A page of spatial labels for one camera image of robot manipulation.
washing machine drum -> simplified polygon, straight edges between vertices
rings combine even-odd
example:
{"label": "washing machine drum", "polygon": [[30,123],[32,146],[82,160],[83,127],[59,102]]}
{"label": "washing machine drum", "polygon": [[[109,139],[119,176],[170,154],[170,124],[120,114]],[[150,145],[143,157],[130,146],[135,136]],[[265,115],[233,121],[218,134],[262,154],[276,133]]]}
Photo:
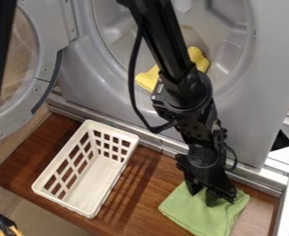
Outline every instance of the washing machine drum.
{"label": "washing machine drum", "polygon": [[[35,0],[19,3],[41,45],[34,73],[36,82],[47,82],[45,88],[51,85],[53,70],[49,65],[56,64],[57,52],[64,49],[59,83],[67,101],[144,127],[132,110],[126,85],[137,32],[128,10],[115,0],[60,3],[61,9],[68,3],[71,5],[75,28],[68,20],[69,11],[58,11],[56,3]],[[289,1],[174,0],[173,3],[187,47],[199,47],[211,61],[208,76],[219,118],[229,131],[228,144],[241,161],[261,166],[289,108]],[[55,23],[57,16],[65,16],[66,27]],[[44,66],[48,56],[53,59]],[[143,41],[137,73],[154,65]],[[150,93],[141,87],[136,87],[136,91],[138,106],[150,124],[163,123],[151,107]],[[163,135],[181,140],[174,129]]]}

yellow part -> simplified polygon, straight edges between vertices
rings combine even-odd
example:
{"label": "yellow part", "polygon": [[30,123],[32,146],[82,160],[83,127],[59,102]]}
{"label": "yellow part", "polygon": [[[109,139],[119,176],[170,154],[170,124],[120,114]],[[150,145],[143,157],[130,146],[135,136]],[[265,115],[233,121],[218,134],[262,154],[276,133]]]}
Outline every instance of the yellow part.
{"label": "yellow part", "polygon": [[[203,56],[201,50],[197,47],[189,47],[188,54],[190,56],[190,60],[196,64],[198,71],[206,73],[209,68],[210,61]],[[159,77],[159,72],[160,68],[155,65],[148,72],[138,74],[136,76],[137,84],[147,91],[153,92]]]}
{"label": "yellow part", "polygon": [[[15,226],[11,226],[10,229],[16,234],[16,236],[23,236],[22,233],[17,230]],[[0,236],[5,236],[5,234],[0,231]]]}

washing machine door rim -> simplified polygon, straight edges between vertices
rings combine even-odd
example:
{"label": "washing machine door rim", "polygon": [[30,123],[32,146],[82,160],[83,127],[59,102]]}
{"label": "washing machine door rim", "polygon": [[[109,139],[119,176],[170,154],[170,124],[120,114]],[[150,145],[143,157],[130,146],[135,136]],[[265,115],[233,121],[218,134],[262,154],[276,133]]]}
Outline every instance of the washing machine door rim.
{"label": "washing machine door rim", "polygon": [[19,0],[17,8],[33,29],[38,53],[31,82],[16,100],[0,107],[0,140],[25,125],[44,104],[57,79],[62,50],[78,36],[71,1]]}

floor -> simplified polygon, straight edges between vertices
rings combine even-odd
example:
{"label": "floor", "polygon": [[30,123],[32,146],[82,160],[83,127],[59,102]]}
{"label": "floor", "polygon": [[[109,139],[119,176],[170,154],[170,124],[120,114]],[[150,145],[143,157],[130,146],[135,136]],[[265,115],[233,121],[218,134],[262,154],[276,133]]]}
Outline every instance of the floor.
{"label": "floor", "polygon": [[89,232],[23,199],[13,210],[9,218],[16,222],[19,230],[25,236],[91,235]]}

black cable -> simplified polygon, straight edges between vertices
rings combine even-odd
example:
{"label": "black cable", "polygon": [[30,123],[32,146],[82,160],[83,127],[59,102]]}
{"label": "black cable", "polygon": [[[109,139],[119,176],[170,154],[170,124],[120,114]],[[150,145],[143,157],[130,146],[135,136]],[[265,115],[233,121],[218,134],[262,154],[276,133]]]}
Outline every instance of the black cable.
{"label": "black cable", "polygon": [[231,153],[234,156],[234,164],[233,164],[233,166],[231,168],[226,168],[225,167],[225,169],[227,171],[233,171],[233,170],[235,170],[235,168],[236,168],[236,166],[238,164],[237,155],[236,155],[235,151],[231,147],[229,147],[228,145],[224,144],[223,148],[225,148],[229,153]]}
{"label": "black cable", "polygon": [[144,22],[143,22],[143,19],[141,18],[138,22],[137,38],[134,42],[134,46],[133,46],[133,50],[132,50],[132,54],[130,58],[130,63],[128,66],[128,92],[129,92],[133,110],[137,114],[138,118],[145,124],[148,130],[150,130],[154,134],[158,134],[161,131],[172,127],[175,121],[152,127],[146,121],[144,115],[138,110],[136,98],[135,98],[135,89],[134,89],[135,79],[134,78],[135,78],[135,68],[136,68],[136,63],[137,63],[137,58],[138,58],[138,50],[139,50],[139,46],[140,46],[140,43],[142,41],[142,36],[143,36],[143,29],[144,29]]}

